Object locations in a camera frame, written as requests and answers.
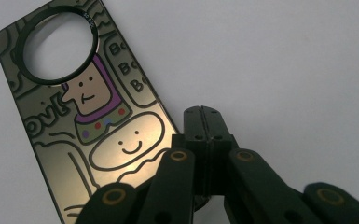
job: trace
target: circular hole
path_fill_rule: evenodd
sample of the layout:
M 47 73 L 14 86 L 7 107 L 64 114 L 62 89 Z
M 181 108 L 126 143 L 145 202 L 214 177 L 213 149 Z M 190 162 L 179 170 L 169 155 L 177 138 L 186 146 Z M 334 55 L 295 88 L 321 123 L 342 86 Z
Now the circular hole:
M 332 189 L 318 189 L 316 193 L 322 201 L 331 205 L 338 206 L 345 202 L 344 198 Z
M 73 73 L 86 61 L 93 34 L 85 18 L 71 12 L 50 16 L 28 35 L 23 60 L 35 77 L 54 80 Z
M 174 161 L 184 161 L 187 159 L 187 154 L 184 151 L 174 151 L 170 157 Z
M 284 217 L 286 220 L 293 224 L 301 224 L 304 222 L 303 217 L 295 211 L 286 211 L 284 213 Z
M 124 189 L 110 189 L 102 197 L 102 201 L 106 205 L 117 205 L 126 198 Z
M 159 212 L 155 215 L 157 224 L 168 224 L 171 222 L 171 215 L 168 212 Z
M 237 153 L 237 158 L 241 161 L 252 161 L 254 159 L 254 156 L 247 151 L 239 151 Z

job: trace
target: black ring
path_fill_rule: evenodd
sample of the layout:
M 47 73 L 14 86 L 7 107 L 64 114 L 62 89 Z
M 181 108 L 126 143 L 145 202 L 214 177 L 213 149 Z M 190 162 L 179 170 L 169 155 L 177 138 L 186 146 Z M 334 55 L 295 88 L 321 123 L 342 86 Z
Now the black ring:
M 25 61 L 23 59 L 25 42 L 26 42 L 29 34 L 33 31 L 33 29 L 36 27 L 36 25 L 39 24 L 39 22 L 45 20 L 46 18 L 48 18 L 50 16 L 53 16 L 53 15 L 56 15 L 59 13 L 63 13 L 63 12 L 75 13 L 75 14 L 83 17 L 88 22 L 91 32 L 92 32 L 92 35 L 93 35 L 92 46 L 91 46 L 89 56 L 87 57 L 85 62 L 83 62 L 75 70 L 75 72 L 73 72 L 65 77 L 52 79 L 52 80 L 36 77 L 36 76 L 32 75 L 31 72 L 28 70 L 27 66 L 25 65 Z M 82 73 L 87 68 L 87 66 L 89 66 L 89 64 L 92 60 L 92 57 L 96 53 L 97 46 L 98 46 L 98 29 L 95 25 L 95 22 L 92 20 L 91 16 L 86 11 L 83 11 L 77 7 L 69 7 L 69 6 L 51 7 L 51 8 L 48 8 L 48 9 L 43 10 L 40 13 L 36 14 L 31 20 L 29 20 L 26 23 L 24 28 L 21 30 L 21 32 L 19 34 L 19 38 L 16 43 L 15 64 L 19 67 L 20 71 L 28 79 L 30 79 L 31 81 L 33 81 L 35 83 L 42 84 L 42 85 L 58 85 L 58 84 L 62 84 L 63 82 L 67 82 L 70 79 L 72 79 L 73 77 L 76 77 L 77 75 Z

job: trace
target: reflective metal surface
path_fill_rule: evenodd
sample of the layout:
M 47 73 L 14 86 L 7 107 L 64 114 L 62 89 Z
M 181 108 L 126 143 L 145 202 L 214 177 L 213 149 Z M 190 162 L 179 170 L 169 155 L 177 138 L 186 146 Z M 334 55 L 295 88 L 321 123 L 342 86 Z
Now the reflective metal surface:
M 74 12 L 94 49 L 59 80 L 33 77 L 23 44 L 47 17 Z M 101 1 L 52 1 L 0 31 L 0 61 L 62 223 L 98 188 L 135 187 L 155 173 L 176 130 Z

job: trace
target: colorful dots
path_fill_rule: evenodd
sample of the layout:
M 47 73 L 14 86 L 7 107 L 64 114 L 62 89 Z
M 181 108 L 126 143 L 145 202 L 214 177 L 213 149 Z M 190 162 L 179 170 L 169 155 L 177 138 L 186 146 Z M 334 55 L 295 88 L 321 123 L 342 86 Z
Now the colorful dots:
M 84 138 L 88 138 L 90 136 L 89 131 L 83 131 L 83 133 L 81 133 L 81 135 L 83 135 Z
M 95 129 L 100 129 L 101 123 L 100 122 L 95 123 L 94 127 L 95 127 Z

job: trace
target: circular screw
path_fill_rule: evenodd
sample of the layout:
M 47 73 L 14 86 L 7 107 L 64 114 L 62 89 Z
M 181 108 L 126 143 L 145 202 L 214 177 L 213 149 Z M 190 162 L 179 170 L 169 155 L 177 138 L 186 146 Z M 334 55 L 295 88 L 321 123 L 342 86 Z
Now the circular screw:
M 237 152 L 237 159 L 240 161 L 252 161 L 255 159 L 255 157 L 250 152 L 239 151 L 239 152 Z
M 103 196 L 103 203 L 106 205 L 116 205 L 126 198 L 124 189 L 110 189 Z
M 187 154 L 184 151 L 174 151 L 171 153 L 170 158 L 174 161 L 185 161 Z
M 316 193 L 322 201 L 325 203 L 330 203 L 334 206 L 342 205 L 345 202 L 344 198 L 332 189 L 318 189 Z

